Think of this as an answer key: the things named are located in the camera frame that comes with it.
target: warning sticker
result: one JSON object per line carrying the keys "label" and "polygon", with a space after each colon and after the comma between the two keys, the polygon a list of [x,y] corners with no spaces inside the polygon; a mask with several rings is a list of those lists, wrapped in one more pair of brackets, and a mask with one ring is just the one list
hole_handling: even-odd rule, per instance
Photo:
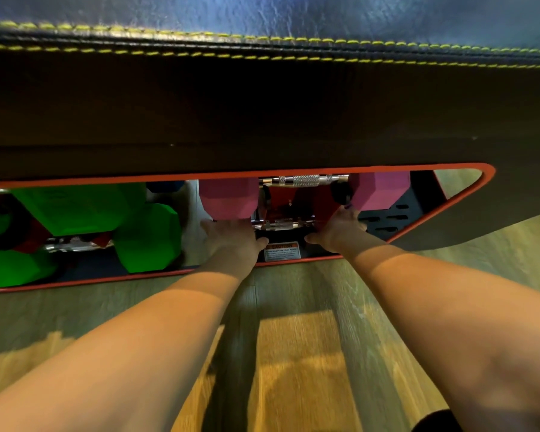
{"label": "warning sticker", "polygon": [[264,249],[264,260],[266,262],[289,261],[292,259],[300,259],[300,247],[296,241],[275,242],[268,244]]}

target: leather seam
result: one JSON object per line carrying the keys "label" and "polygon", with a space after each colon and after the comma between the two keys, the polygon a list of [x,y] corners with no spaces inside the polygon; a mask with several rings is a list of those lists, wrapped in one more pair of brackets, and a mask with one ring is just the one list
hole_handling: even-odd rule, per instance
{"label": "leather seam", "polygon": [[406,41],[371,41],[371,40],[347,40],[347,39],[334,39],[334,38],[307,38],[307,37],[280,37],[280,36],[254,36],[243,34],[231,34],[231,33],[215,33],[211,31],[175,31],[175,30],[159,30],[156,28],[133,28],[126,26],[90,26],[90,25],[72,25],[69,23],[62,23],[54,25],[50,22],[15,22],[15,21],[0,21],[0,27],[32,31],[32,30],[44,30],[44,31],[57,31],[57,32],[123,32],[123,33],[136,33],[139,35],[178,35],[188,37],[220,37],[220,38],[235,38],[244,39],[249,41],[265,41],[265,42],[290,42],[290,43],[328,43],[328,44],[342,44],[342,45],[384,45],[386,47],[417,47],[421,49],[432,50],[470,50],[470,51],[482,51],[489,53],[539,53],[538,48],[492,48],[488,46],[479,45],[460,45],[451,43],[407,43]]}
{"label": "leather seam", "polygon": [[113,48],[79,48],[79,47],[59,47],[59,46],[41,46],[41,45],[4,45],[0,43],[0,50],[6,51],[26,51],[26,52],[63,52],[63,53],[113,53],[116,55],[132,55],[132,56],[177,56],[177,57],[217,57],[219,59],[245,59],[245,60],[298,60],[298,61],[317,61],[317,62],[344,62],[344,63],[381,63],[394,65],[437,65],[449,67],[478,67],[478,68],[516,68],[516,69],[540,69],[538,65],[528,64],[486,64],[486,63],[466,63],[466,62],[438,62],[438,61],[423,61],[423,60],[400,60],[388,58],[347,58],[347,57],[311,57],[311,56],[256,56],[256,55],[241,55],[230,53],[216,52],[173,52],[173,51],[157,51],[157,50],[127,50]]}

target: red trim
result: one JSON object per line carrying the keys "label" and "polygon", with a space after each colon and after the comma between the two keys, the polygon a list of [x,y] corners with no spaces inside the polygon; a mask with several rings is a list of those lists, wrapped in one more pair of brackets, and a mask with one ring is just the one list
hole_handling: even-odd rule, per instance
{"label": "red trim", "polygon": [[[475,168],[482,171],[480,178],[468,188],[448,199],[446,203],[439,206],[435,210],[425,214],[414,223],[406,226],[400,232],[397,232],[388,242],[400,238],[404,234],[410,232],[415,227],[418,227],[430,218],[435,217],[440,212],[448,209],[450,206],[458,203],[468,195],[482,188],[490,182],[496,174],[496,168],[483,162],[467,162],[467,163],[440,163],[434,165],[377,165],[377,166],[360,166],[360,167],[345,167],[345,168],[313,168],[313,169],[296,169],[296,170],[269,170],[269,171],[246,171],[246,172],[223,172],[223,173],[194,173],[194,174],[162,174],[162,175],[138,175],[130,177],[84,177],[84,178],[65,178],[54,180],[34,180],[34,181],[1,181],[0,188],[27,188],[27,187],[47,187],[61,185],[95,185],[109,183],[129,183],[129,182],[159,182],[163,180],[193,180],[193,179],[228,179],[232,177],[264,177],[264,176],[303,176],[304,174],[336,174],[336,173],[373,173],[387,171],[422,171],[422,170],[452,170],[463,168]],[[280,264],[294,264],[300,262],[321,261],[329,259],[339,259],[339,254],[332,256],[311,257],[305,259],[295,259],[290,261],[275,261],[275,262],[258,262],[256,267],[268,267]],[[57,282],[47,283],[44,285],[29,285],[15,286],[9,288],[0,288],[0,293],[13,293],[15,291],[31,291],[45,288],[57,288],[62,286],[74,286],[92,283],[116,282],[116,281],[131,281],[135,279],[156,278],[165,276],[176,276],[187,274],[193,271],[194,268],[185,268],[176,271],[149,273],[149,274],[131,274],[127,276],[104,277],[101,279],[74,280],[72,282]]]}

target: person's right hand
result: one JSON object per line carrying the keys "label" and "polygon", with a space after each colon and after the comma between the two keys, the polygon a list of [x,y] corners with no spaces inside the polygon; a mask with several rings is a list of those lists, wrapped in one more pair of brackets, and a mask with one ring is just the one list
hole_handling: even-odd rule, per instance
{"label": "person's right hand", "polygon": [[358,214],[360,211],[340,206],[320,232],[310,233],[304,239],[331,253],[342,253],[345,243],[360,238],[366,232],[366,225],[358,222]]}

